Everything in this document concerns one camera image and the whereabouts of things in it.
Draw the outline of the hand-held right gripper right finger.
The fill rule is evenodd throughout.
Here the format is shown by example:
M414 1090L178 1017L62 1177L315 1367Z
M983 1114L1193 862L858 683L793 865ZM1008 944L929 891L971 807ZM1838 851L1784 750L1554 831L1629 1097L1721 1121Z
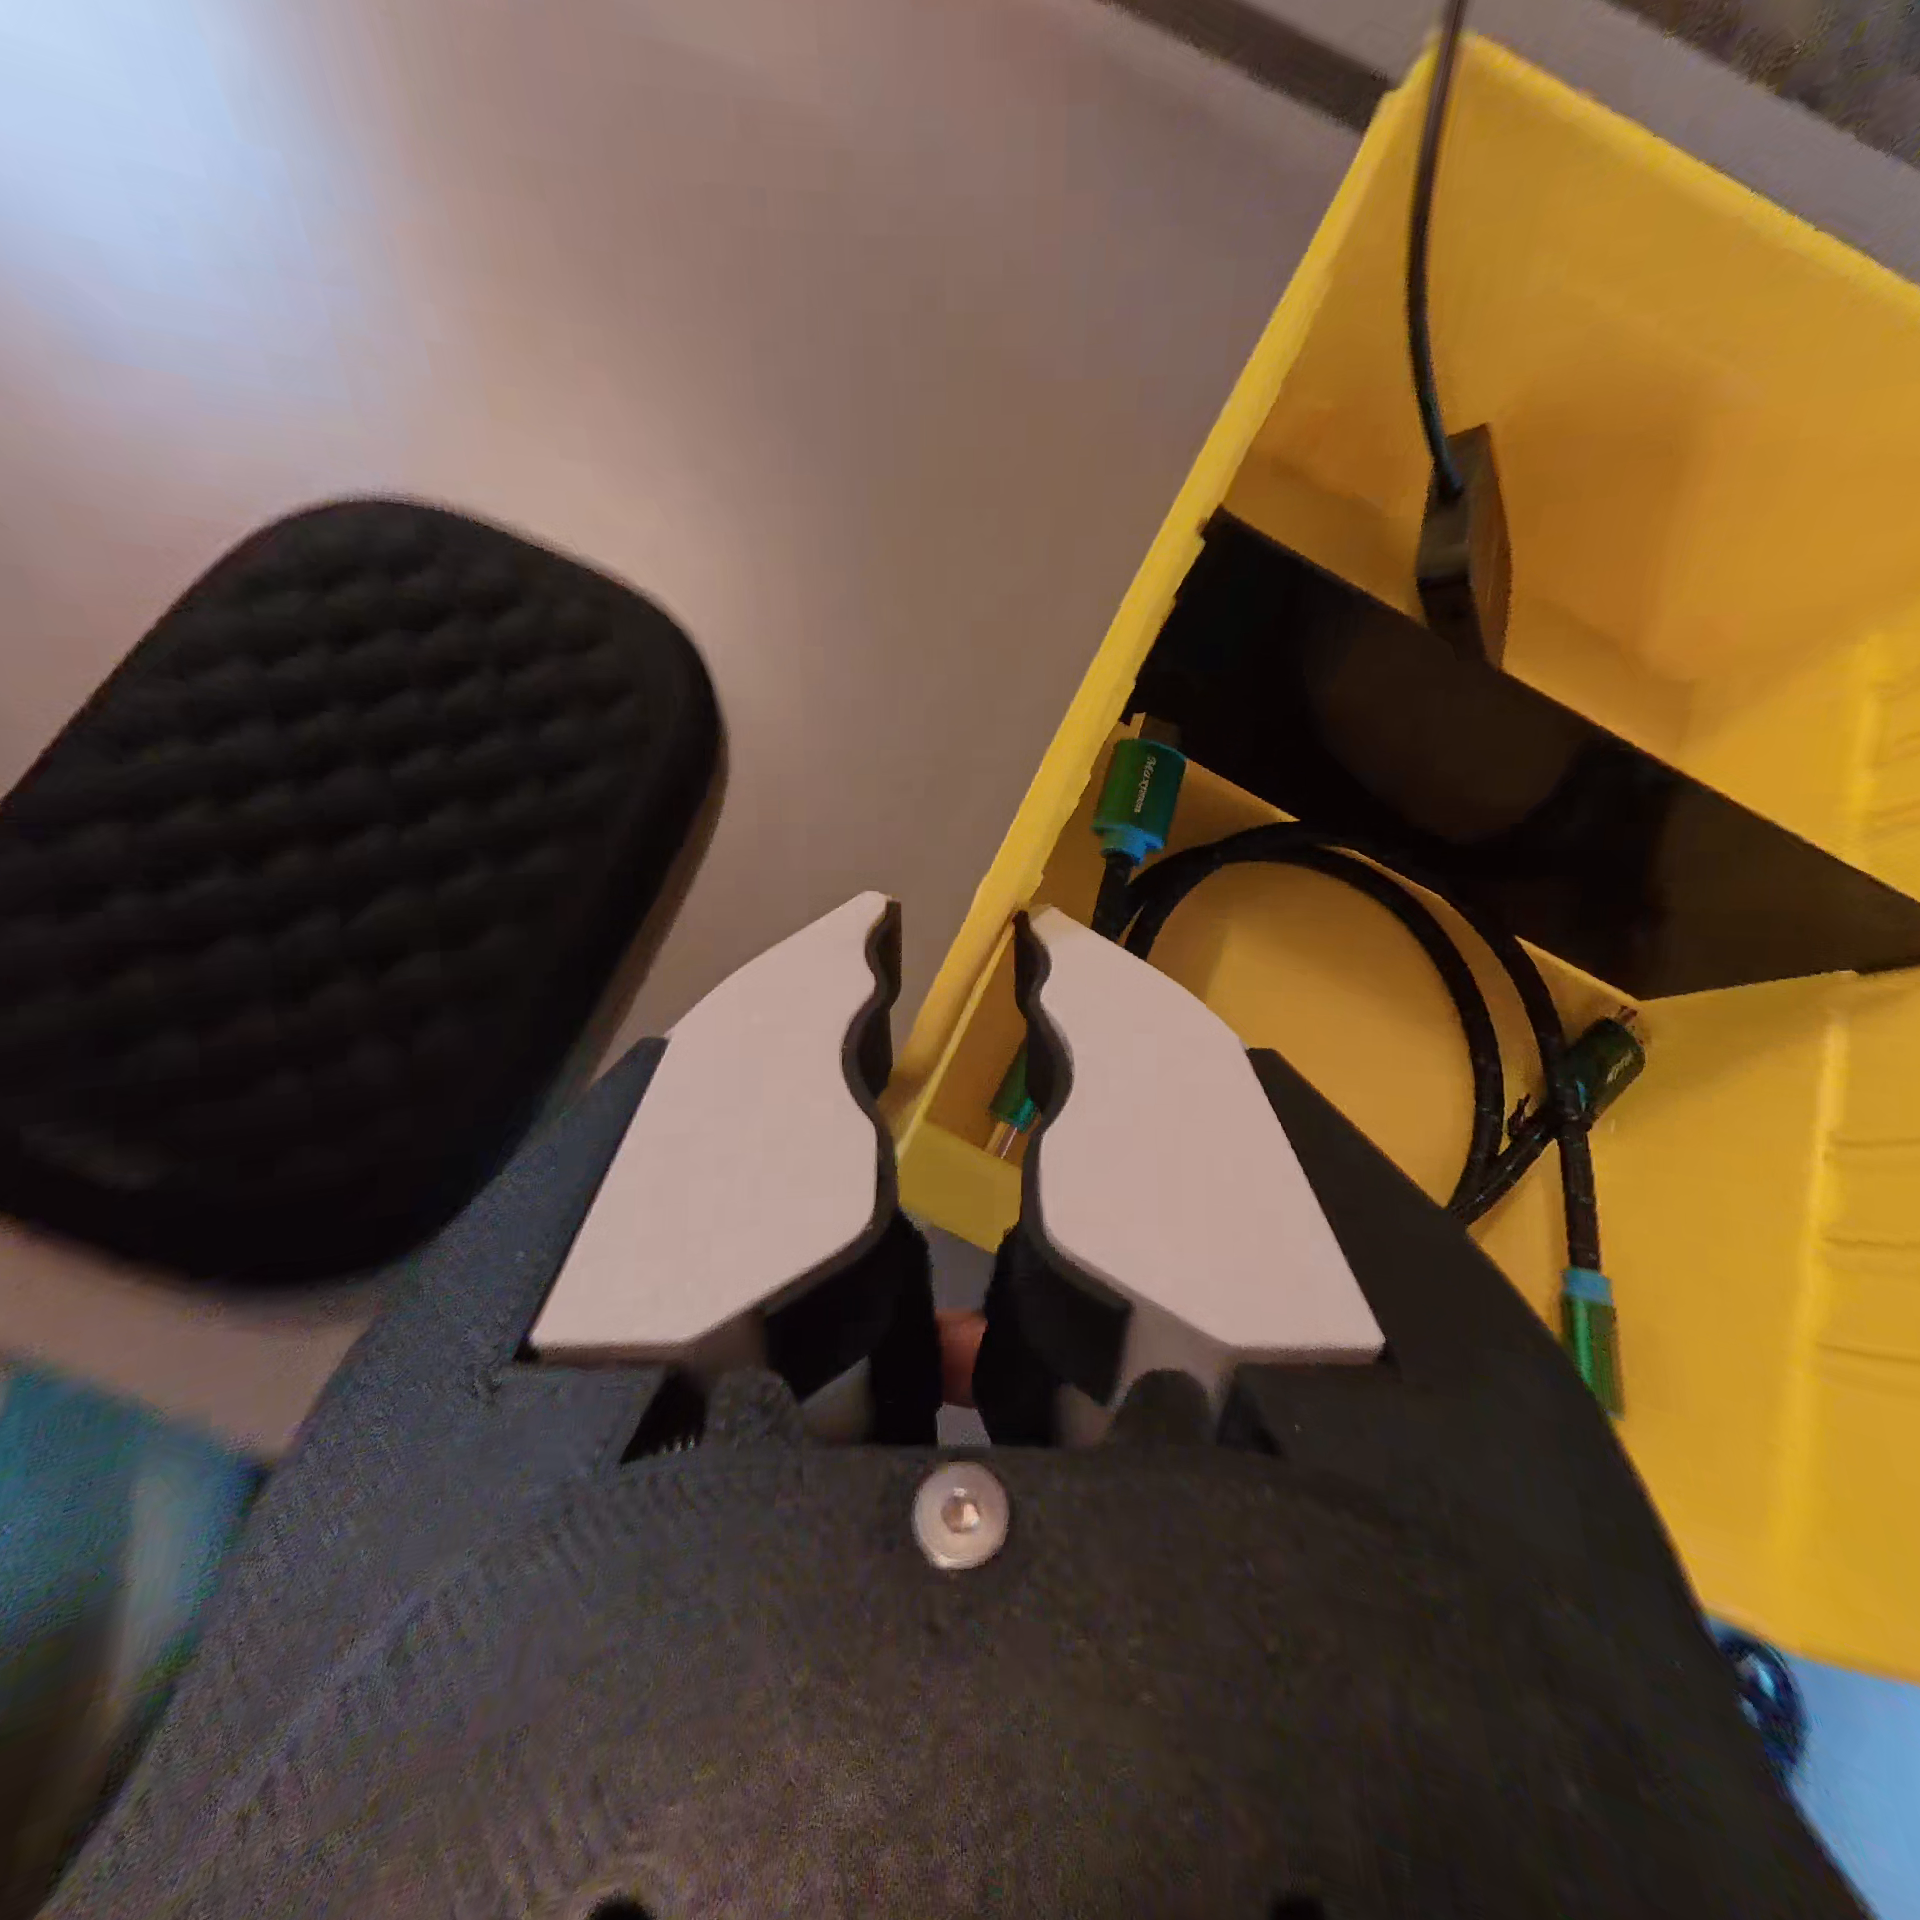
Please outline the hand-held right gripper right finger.
M1375 1360L1385 1335L1233 1031L1050 904L1014 944L1040 1106L1018 1313L1047 1368Z

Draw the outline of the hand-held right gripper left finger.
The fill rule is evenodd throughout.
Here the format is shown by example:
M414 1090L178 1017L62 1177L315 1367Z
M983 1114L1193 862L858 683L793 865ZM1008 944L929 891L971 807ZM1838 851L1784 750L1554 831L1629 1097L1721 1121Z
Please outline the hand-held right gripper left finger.
M541 1361L847 1374L895 1281L899 906L865 891L679 1019L527 1333Z

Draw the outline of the yellow plastic box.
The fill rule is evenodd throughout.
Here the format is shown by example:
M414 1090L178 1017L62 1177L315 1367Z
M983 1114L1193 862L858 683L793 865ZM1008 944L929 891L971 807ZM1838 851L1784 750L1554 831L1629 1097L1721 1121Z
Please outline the yellow plastic box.
M895 1069L983 1248L1055 906L1504 1270L1710 1613L1914 1679L1914 967L1629 998L1205 770L1135 673L1229 512L1914 899L1914 287L1486 38L1390 88Z

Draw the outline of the black textured pad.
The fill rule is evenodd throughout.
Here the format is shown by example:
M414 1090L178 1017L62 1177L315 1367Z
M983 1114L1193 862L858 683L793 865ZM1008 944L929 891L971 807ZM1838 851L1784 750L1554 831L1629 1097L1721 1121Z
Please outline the black textured pad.
M3 1223L245 1289L427 1241L618 1019L723 770L638 586L405 496L259 526L3 792Z

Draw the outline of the black glossy divider panel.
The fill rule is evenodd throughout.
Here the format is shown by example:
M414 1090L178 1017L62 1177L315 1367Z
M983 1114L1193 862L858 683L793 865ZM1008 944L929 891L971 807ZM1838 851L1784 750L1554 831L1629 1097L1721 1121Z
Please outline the black glossy divider panel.
M1629 998L1918 961L1918 903L1214 512L1135 673L1209 771Z

